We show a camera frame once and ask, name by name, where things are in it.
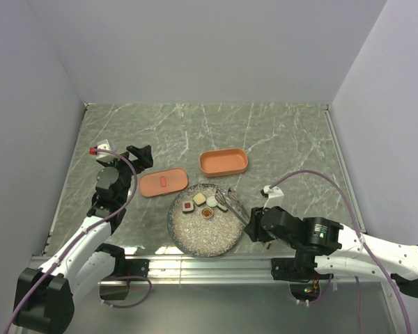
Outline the metal tongs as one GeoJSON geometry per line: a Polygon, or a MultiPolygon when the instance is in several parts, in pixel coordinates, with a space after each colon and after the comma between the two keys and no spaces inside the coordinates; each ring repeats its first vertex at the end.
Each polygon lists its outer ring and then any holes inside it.
{"type": "Polygon", "coordinates": [[[248,225],[250,215],[245,206],[238,199],[233,188],[218,188],[215,192],[215,199],[219,204],[225,206],[229,211],[231,211],[244,226],[248,225]]]}

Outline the orange lunch box base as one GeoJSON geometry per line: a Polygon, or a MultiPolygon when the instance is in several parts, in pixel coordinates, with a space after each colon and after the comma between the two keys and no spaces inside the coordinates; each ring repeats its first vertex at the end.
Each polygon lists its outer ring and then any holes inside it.
{"type": "Polygon", "coordinates": [[[224,177],[245,172],[248,158],[246,152],[240,148],[213,150],[200,155],[199,165],[205,177],[224,177]]]}

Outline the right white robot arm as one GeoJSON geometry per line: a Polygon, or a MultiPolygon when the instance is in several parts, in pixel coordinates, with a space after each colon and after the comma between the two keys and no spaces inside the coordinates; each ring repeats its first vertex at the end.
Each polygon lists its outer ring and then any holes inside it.
{"type": "Polygon", "coordinates": [[[253,242],[282,241],[293,257],[272,259],[274,280],[306,283],[350,276],[388,280],[418,299],[418,245],[395,244],[321,217],[300,219],[280,207],[255,207],[245,227],[253,242]]]}

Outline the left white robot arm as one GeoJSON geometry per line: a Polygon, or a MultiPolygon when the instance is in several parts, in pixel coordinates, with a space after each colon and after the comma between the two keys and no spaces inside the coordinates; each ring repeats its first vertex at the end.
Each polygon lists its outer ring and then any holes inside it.
{"type": "Polygon", "coordinates": [[[122,154],[105,141],[89,150],[102,166],[91,207],[66,244],[37,269],[17,279],[14,309],[6,325],[39,333],[64,333],[81,297],[106,277],[126,280],[125,251],[107,244],[137,191],[137,175],[153,166],[151,146],[130,145],[122,154]]]}

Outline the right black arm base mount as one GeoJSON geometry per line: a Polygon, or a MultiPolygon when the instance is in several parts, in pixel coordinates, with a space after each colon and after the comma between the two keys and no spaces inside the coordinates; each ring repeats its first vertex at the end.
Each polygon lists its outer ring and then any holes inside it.
{"type": "Polygon", "coordinates": [[[294,257],[274,257],[271,259],[271,275],[273,280],[305,283],[316,278],[313,262],[304,262],[294,257]]]}

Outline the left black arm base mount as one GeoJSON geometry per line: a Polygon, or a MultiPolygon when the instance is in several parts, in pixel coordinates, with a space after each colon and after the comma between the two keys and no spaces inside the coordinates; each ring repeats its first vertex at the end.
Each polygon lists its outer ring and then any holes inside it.
{"type": "Polygon", "coordinates": [[[146,258],[129,258],[125,260],[124,272],[126,276],[140,276],[146,278],[149,272],[150,260],[146,258]]]}

